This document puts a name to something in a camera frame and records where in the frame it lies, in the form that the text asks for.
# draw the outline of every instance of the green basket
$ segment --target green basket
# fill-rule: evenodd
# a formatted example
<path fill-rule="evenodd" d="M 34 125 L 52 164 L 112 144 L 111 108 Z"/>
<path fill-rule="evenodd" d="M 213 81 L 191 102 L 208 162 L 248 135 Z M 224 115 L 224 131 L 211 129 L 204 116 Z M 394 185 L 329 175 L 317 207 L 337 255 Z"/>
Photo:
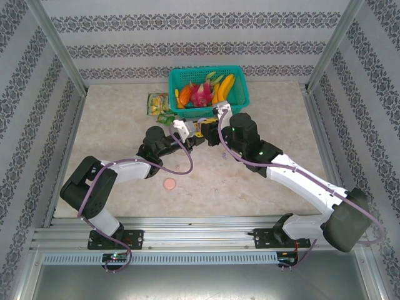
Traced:
<path fill-rule="evenodd" d="M 173 69 L 169 73 L 169 102 L 171 104 L 171 110 L 181 118 L 213 117 L 212 106 L 196 108 L 190 102 L 186 106 L 187 108 L 179 109 L 175 97 L 175 89 L 180 91 L 190 82 L 202 84 L 205 81 L 206 76 L 213 71 L 216 71 L 216 74 L 212 79 L 217 78 L 220 75 L 226 76 L 234 74 L 235 76 L 235 83 L 227 96 L 227 101 L 231 105 L 233 114 L 238 113 L 242 108 L 249 105 L 248 87 L 244 80 L 243 71 L 239 66 L 190 67 Z"/>

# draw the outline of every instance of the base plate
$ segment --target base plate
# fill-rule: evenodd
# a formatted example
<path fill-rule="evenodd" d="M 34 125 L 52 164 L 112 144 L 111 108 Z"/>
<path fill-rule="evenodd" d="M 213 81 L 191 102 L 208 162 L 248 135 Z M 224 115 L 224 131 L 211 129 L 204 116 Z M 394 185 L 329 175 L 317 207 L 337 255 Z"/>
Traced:
<path fill-rule="evenodd" d="M 254 245 L 256 249 L 269 249 L 269 248 L 294 248 L 294 240 L 289 240 L 286 245 L 281 245 L 274 237 L 274 230 L 272 228 L 256 228 L 252 231 L 254 236 Z M 299 248 L 310 248 L 311 243 L 309 239 L 298 239 Z"/>
<path fill-rule="evenodd" d="M 132 250 L 141 250 L 143 246 L 143 230 L 124 230 L 121 241 L 127 244 Z M 87 242 L 89 250 L 119 250 L 125 249 L 120 244 L 116 244 L 105 237 L 101 236 L 97 231 L 92 230 Z"/>

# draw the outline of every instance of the white plastic part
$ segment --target white plastic part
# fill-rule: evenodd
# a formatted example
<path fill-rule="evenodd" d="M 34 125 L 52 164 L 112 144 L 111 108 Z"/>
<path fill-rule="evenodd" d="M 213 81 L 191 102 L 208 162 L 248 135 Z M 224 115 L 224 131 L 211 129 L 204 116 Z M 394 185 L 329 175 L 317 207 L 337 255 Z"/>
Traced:
<path fill-rule="evenodd" d="M 283 224 L 284 232 L 291 239 L 324 239 L 321 224 L 329 217 L 319 214 L 317 216 L 293 215 Z"/>
<path fill-rule="evenodd" d="M 105 207 L 96 217 L 92 217 L 89 221 L 94 227 L 108 236 L 112 236 L 119 227 L 118 220 L 113 217 Z"/>
<path fill-rule="evenodd" d="M 187 138 L 191 138 L 196 133 L 196 127 L 191 121 L 175 120 L 172 125 L 177 129 L 182 143 L 185 143 Z"/>
<path fill-rule="evenodd" d="M 283 184 L 287 188 L 302 196 L 305 200 L 315 206 L 316 209 L 318 209 L 321 214 L 323 214 L 327 218 L 329 218 L 329 216 L 333 213 L 332 206 L 334 204 L 339 205 L 342 202 L 338 197 L 335 196 L 335 194 L 339 194 L 343 197 L 347 196 L 345 193 L 347 191 L 346 189 L 342 187 L 337 187 L 331 183 L 322 180 L 313 173 L 305 170 L 303 167 L 296 164 L 286 154 L 278 155 L 272 160 L 272 163 L 293 166 L 299 170 L 304 171 L 305 173 L 312 176 L 314 179 L 318 180 L 320 183 L 323 183 L 325 186 L 334 190 L 334 193 L 331 194 L 325 191 L 325 189 L 323 189 L 322 187 L 319 187 L 316 183 L 299 174 L 298 172 L 293 172 L 280 167 L 267 168 L 268 178 Z"/>
<path fill-rule="evenodd" d="M 223 101 L 215 104 L 214 109 L 217 109 L 219 122 L 221 122 L 221 117 L 223 116 L 224 111 L 227 110 L 227 113 L 221 123 L 221 129 L 229 126 L 229 120 L 232 117 L 231 105 L 227 101 Z"/>
<path fill-rule="evenodd" d="M 132 158 L 143 160 L 143 158 L 139 156 L 134 156 Z M 109 163 L 109 161 L 101 161 L 101 162 L 104 165 Z M 109 169 L 112 169 L 117 172 L 118 176 L 114 182 L 114 185 L 117 185 L 132 179 L 146 178 L 146 176 L 149 174 L 150 167 L 151 166 L 149 164 L 146 164 L 145 162 L 132 161 L 132 162 L 122 162 L 121 164 L 113 165 L 109 167 Z"/>

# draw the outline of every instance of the yellow fruit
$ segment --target yellow fruit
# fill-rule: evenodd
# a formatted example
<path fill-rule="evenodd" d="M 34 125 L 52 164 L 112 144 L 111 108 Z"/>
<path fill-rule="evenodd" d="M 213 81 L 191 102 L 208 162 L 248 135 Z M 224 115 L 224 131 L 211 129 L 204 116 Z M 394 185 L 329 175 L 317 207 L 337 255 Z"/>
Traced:
<path fill-rule="evenodd" d="M 224 91 L 224 99 L 226 100 L 228 98 L 228 94 L 231 91 L 233 84 L 235 83 L 235 77 L 233 77 L 232 81 L 229 83 L 227 88 Z"/>
<path fill-rule="evenodd" d="M 212 102 L 211 102 L 211 103 L 213 103 L 213 104 L 218 103 L 218 90 L 219 90 L 219 86 L 220 86 L 219 83 L 217 83 L 217 84 L 214 86 L 214 97 L 212 98 Z"/>
<path fill-rule="evenodd" d="M 218 89 L 218 102 L 226 100 L 234 82 L 235 82 L 235 76 L 233 74 L 226 76 L 226 78 L 221 83 Z"/>
<path fill-rule="evenodd" d="M 183 105 L 182 105 L 182 103 L 181 103 L 181 101 L 179 100 L 179 91 L 178 91 L 178 89 L 175 89 L 175 98 L 176 98 L 176 104 L 177 104 L 177 108 L 185 108 Z"/>
<path fill-rule="evenodd" d="M 192 87 L 190 84 L 188 84 L 181 90 L 181 92 L 179 93 L 179 100 L 181 101 L 183 106 L 189 103 L 191 94 L 192 94 Z"/>

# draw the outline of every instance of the beige table surface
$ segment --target beige table surface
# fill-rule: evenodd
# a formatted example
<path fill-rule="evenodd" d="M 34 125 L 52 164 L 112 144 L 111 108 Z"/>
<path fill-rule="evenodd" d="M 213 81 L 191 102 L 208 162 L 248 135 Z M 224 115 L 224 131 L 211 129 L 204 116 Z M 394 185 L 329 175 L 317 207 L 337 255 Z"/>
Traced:
<path fill-rule="evenodd" d="M 261 138 L 281 148 L 294 161 L 325 178 L 308 114 L 297 82 L 249 82 L 250 105 L 242 112 L 256 121 Z M 113 161 L 130 158 L 142 144 L 146 129 L 156 125 L 146 115 L 149 92 L 168 91 L 167 84 L 93 85 L 89 88 L 72 149 L 66 179 L 88 155 Z M 161 125 L 165 132 L 167 127 Z M 114 216 L 272 216 L 318 211 L 288 188 L 251 172 L 221 145 L 203 143 L 192 152 L 194 171 L 186 176 L 159 171 L 150 179 L 114 186 L 106 207 Z M 183 151 L 162 157 L 164 166 L 189 168 Z M 174 178 L 172 191 L 163 188 Z M 62 199 L 54 214 L 75 217 Z"/>

